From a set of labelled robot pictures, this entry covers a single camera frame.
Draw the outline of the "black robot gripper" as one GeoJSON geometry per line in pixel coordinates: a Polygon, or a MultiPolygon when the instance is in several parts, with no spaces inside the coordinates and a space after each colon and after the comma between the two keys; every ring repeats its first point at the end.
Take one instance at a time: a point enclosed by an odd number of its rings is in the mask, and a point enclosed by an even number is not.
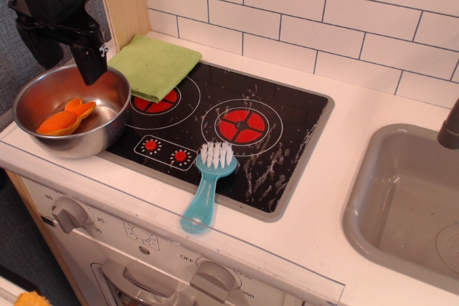
{"type": "Polygon", "coordinates": [[[36,61],[46,69],[70,48],[87,86],[107,72],[107,44],[100,25],[86,9],[89,0],[9,0],[16,12],[16,28],[36,61]]]}

